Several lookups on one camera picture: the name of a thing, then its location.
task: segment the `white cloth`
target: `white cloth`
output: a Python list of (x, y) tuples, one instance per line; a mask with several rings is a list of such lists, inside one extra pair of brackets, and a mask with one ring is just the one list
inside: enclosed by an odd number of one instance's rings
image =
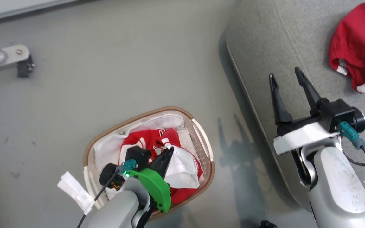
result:
[(194, 156), (187, 150), (178, 146), (174, 147), (174, 153), (168, 165), (164, 180), (170, 184), (170, 187), (194, 188), (200, 186), (198, 181), (198, 164)]

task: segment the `cable connector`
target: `cable connector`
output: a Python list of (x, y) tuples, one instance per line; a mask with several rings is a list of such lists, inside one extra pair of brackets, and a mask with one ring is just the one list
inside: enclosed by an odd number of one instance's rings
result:
[(129, 160), (123, 162), (122, 166), (125, 167), (124, 171), (133, 170), (133, 169), (137, 168), (136, 167), (136, 160), (135, 159), (129, 159)]
[(358, 138), (352, 142), (356, 150), (361, 150), (361, 146), (365, 146), (365, 141), (362, 138)]
[(124, 166), (124, 165), (116, 166), (115, 170), (116, 170), (116, 171), (117, 171), (117, 170), (119, 170), (119, 172), (118, 172), (118, 174), (119, 174), (119, 175), (122, 175), (122, 174), (126, 171), (126, 169), (125, 169), (125, 166)]
[(346, 137), (352, 142), (356, 150), (361, 150), (361, 146), (365, 146), (364, 139), (360, 138), (360, 134), (346, 121), (341, 122), (337, 130), (342, 136)]

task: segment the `gray cushion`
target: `gray cushion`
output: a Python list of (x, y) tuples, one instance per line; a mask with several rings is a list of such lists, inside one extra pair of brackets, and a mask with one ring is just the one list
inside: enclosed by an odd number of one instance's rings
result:
[[(280, 93), (294, 119), (309, 115), (309, 106), (294, 68), (299, 66), (322, 97), (343, 99), (365, 114), (365, 95), (350, 79), (328, 64), (332, 35), (344, 16), (363, 0), (243, 0), (229, 23), (226, 39), (231, 57), (247, 90), (252, 108), (272, 149), (276, 126), (268, 75), (274, 73)], [(364, 153), (343, 140), (345, 153), (365, 162)], [(299, 183), (291, 155), (277, 156), (279, 168), (294, 198), (309, 207), (307, 189)], [(364, 181), (365, 167), (353, 165)]]

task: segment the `basket handle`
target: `basket handle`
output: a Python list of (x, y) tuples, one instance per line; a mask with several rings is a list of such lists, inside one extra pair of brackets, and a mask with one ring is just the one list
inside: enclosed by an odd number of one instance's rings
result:
[(205, 149), (205, 152), (207, 153), (210, 161), (213, 162), (212, 147), (210, 146), (207, 134), (205, 133), (204, 129), (202, 128), (200, 123), (198, 123), (198, 121), (196, 119), (192, 119), (191, 121), (194, 123), (194, 130), (199, 135), (199, 139), (200, 139), (200, 143), (201, 143), (202, 147)]

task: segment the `laundry basket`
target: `laundry basket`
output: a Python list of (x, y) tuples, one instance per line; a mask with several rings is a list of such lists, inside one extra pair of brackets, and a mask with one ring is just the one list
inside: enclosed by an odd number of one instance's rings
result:
[[(215, 174), (215, 163), (213, 160), (212, 148), (210, 146), (207, 135), (205, 134), (201, 125), (194, 119), (194, 117), (189, 112), (182, 108), (165, 107), (141, 114), (137, 117), (124, 121), (123, 123), (120, 123), (98, 135), (91, 141), (84, 155), (84, 179), (87, 185), (87, 190), (91, 196), (96, 196), (102, 188), (99, 183), (100, 170), (98, 170), (96, 166), (94, 145), (100, 139), (104, 139), (111, 134), (125, 134), (130, 128), (132, 128), (132, 126), (135, 126), (137, 123), (144, 123), (145, 121), (150, 121), (160, 116), (167, 115), (177, 115), (182, 118), (183, 125), (188, 130), (189, 137), (191, 138), (192, 144), (194, 146), (195, 151), (191, 152), (194, 154), (194, 156), (197, 157), (197, 159), (201, 163), (201, 168), (203, 170), (203, 179), (200, 179), (200, 186), (197, 191), (182, 203), (171, 205), (169, 212), (174, 211), (179, 207), (185, 205), (189, 201), (199, 196), (205, 190), (207, 190), (207, 188), (211, 185), (213, 176)], [(108, 201), (109, 198), (106, 192), (103, 192), (95, 205), (97, 209), (100, 209)], [(165, 213), (160, 213), (156, 211), (152, 214), (150, 220), (157, 219), (163, 215), (165, 215)]]

